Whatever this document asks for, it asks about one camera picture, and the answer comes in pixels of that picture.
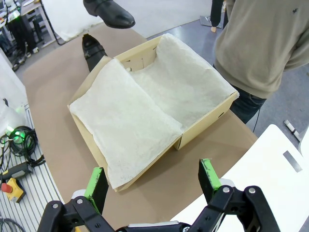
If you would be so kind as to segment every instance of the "black leather shoe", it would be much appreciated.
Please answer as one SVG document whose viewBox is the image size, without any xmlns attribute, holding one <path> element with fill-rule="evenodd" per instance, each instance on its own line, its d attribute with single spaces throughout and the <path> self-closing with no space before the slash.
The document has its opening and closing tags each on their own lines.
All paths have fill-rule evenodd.
<svg viewBox="0 0 309 232">
<path fill-rule="evenodd" d="M 88 69 L 89 71 L 92 71 L 103 56 L 107 56 L 107 54 L 105 53 L 103 46 L 89 34 L 83 36 L 82 45 Z"/>
<path fill-rule="evenodd" d="M 113 0 L 84 0 L 88 13 L 100 16 L 111 28 L 126 29 L 135 25 L 134 17 Z"/>
</svg>

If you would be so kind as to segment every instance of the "white wall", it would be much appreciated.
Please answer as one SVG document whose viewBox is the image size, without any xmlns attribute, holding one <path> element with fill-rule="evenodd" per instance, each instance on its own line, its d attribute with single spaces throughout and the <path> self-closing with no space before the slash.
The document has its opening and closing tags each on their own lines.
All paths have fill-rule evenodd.
<svg viewBox="0 0 309 232">
<path fill-rule="evenodd" d="M 135 18 L 133 29 L 145 38 L 209 15 L 211 0 L 114 0 Z M 43 0 L 56 33 L 69 40 L 102 22 L 90 16 L 83 0 Z"/>
<path fill-rule="evenodd" d="M 6 98 L 14 109 L 27 103 L 25 86 L 0 53 L 0 101 L 3 98 Z"/>
<path fill-rule="evenodd" d="M 46 13 L 55 32 L 63 39 L 69 40 L 102 22 L 99 17 L 88 14 L 83 0 L 42 0 Z"/>
</svg>

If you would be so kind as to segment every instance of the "person's leg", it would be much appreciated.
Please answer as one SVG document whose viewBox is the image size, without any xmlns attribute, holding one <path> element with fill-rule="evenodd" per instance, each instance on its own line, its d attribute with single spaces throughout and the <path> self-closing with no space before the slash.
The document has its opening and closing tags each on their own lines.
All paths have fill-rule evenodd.
<svg viewBox="0 0 309 232">
<path fill-rule="evenodd" d="M 239 98 L 232 103 L 230 110 L 246 124 L 262 107 L 266 99 L 254 96 L 235 86 L 233 87 L 239 92 Z"/>
<path fill-rule="evenodd" d="M 28 51 L 32 52 L 32 50 L 37 47 L 32 28 L 30 27 L 30 24 L 26 16 L 21 16 L 18 19 L 20 23 L 20 28 L 24 34 L 24 39 L 28 44 Z"/>
<path fill-rule="evenodd" d="M 211 25 L 217 27 L 221 21 L 221 10 L 223 0 L 212 0 L 211 5 Z"/>
<path fill-rule="evenodd" d="M 15 41 L 17 43 L 17 47 L 22 53 L 25 53 L 25 42 L 23 39 L 23 33 L 21 31 L 21 28 L 19 26 L 18 20 L 14 19 L 11 22 L 8 23 L 8 28 L 10 32 L 13 34 Z"/>
<path fill-rule="evenodd" d="M 227 18 L 227 10 L 224 12 L 224 21 L 223 21 L 223 29 L 226 27 L 228 23 L 228 18 Z"/>
</svg>

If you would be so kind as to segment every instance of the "black cable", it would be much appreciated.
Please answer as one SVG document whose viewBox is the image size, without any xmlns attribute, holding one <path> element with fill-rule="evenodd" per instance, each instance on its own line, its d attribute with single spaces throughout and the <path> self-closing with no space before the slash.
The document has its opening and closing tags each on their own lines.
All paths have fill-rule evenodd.
<svg viewBox="0 0 309 232">
<path fill-rule="evenodd" d="M 54 28 L 53 28 L 51 22 L 49 21 L 49 17 L 48 17 L 48 15 L 47 15 L 46 11 L 45 11 L 44 4 L 43 4 L 42 0 L 40 0 L 40 3 L 41 3 L 41 6 L 42 6 L 44 15 L 45 15 L 45 17 L 46 17 L 46 19 L 47 19 L 48 25 L 50 26 L 50 29 L 52 30 L 52 33 L 53 33 L 53 35 L 54 35 L 54 37 L 55 37 L 55 39 L 56 39 L 57 44 L 60 45 L 60 46 L 66 44 L 66 43 L 67 43 L 66 41 L 63 42 L 62 44 L 59 42 L 59 40 L 58 40 L 58 38 L 57 38 L 57 35 L 56 35 L 56 33 L 55 33 L 55 30 L 54 30 Z"/>
<path fill-rule="evenodd" d="M 7 25 L 8 24 L 8 18 L 9 18 L 9 9 L 8 9 L 8 5 L 6 4 L 5 0 L 3 2 L 6 6 L 6 22 L 5 22 L 5 25 Z"/>
<path fill-rule="evenodd" d="M 4 231 L 4 230 L 3 230 L 4 224 L 7 224 L 7 225 L 9 226 L 11 232 L 16 232 L 16 231 L 17 231 L 17 230 L 16 230 L 16 227 L 17 227 L 21 232 L 26 232 L 25 229 L 24 229 L 21 225 L 19 225 L 17 222 L 15 222 L 14 220 L 9 219 L 9 218 L 0 218 L 0 232 L 3 232 L 3 231 Z"/>
<path fill-rule="evenodd" d="M 20 143 L 16 142 L 16 138 L 18 137 L 21 138 Z M 11 132 L 9 138 L 11 139 L 10 148 L 15 156 L 24 156 L 26 161 L 32 167 L 36 167 L 45 163 L 44 155 L 41 155 L 38 160 L 34 160 L 31 158 L 31 155 L 34 153 L 35 148 L 38 144 L 38 138 L 35 130 L 31 129 L 30 127 L 20 126 Z"/>
<path fill-rule="evenodd" d="M 256 127 L 257 121 L 259 120 L 260 112 L 261 112 L 261 108 L 259 109 L 259 113 L 257 114 L 255 126 L 254 126 L 254 129 L 253 129 L 253 133 L 254 133 L 254 131 L 255 131 L 255 127 Z"/>
<path fill-rule="evenodd" d="M 3 135 L 2 137 L 0 137 L 0 143 L 2 145 L 8 143 L 6 149 L 2 147 L 1 160 L 4 157 L 4 153 L 6 152 L 6 150 L 9 149 L 9 151 L 15 156 L 25 157 L 26 162 L 32 167 L 36 167 L 45 163 L 44 155 L 41 155 L 41 157 L 37 160 L 31 157 L 38 144 L 38 138 L 35 130 L 31 129 L 30 127 L 17 127 L 11 132 L 10 135 Z"/>
<path fill-rule="evenodd" d="M 9 154 L 9 159 L 6 158 L 6 167 L 5 169 L 2 169 L 2 172 L 5 172 L 6 170 L 8 170 L 10 161 L 11 161 L 11 152 Z"/>
<path fill-rule="evenodd" d="M 1 162 L 0 162 L 0 169 L 2 169 L 2 165 L 3 165 L 3 163 L 4 163 L 4 147 L 1 147 L 1 151 L 2 151 L 2 153 L 1 153 L 1 156 L 0 156 L 0 159 L 1 159 Z"/>
<path fill-rule="evenodd" d="M 27 51 L 28 51 L 28 44 L 27 44 L 27 42 L 25 42 L 25 54 L 24 54 L 25 61 L 28 58 Z"/>
<path fill-rule="evenodd" d="M 16 9 L 18 9 L 18 5 L 17 5 L 16 0 L 13 0 L 13 2 L 15 3 Z"/>
</svg>

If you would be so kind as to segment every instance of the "green light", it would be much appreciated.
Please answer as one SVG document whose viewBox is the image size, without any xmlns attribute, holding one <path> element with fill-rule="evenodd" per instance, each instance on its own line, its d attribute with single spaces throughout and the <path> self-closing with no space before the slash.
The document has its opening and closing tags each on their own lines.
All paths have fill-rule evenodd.
<svg viewBox="0 0 309 232">
<path fill-rule="evenodd" d="M 20 135 L 20 137 L 22 137 L 23 139 L 25 138 L 25 133 L 23 131 L 21 133 L 17 131 L 16 135 Z"/>
<path fill-rule="evenodd" d="M 10 126 L 8 126 L 6 129 L 8 129 L 8 131 L 10 131 L 10 132 L 14 131 L 14 129 L 12 127 L 10 127 Z"/>
</svg>

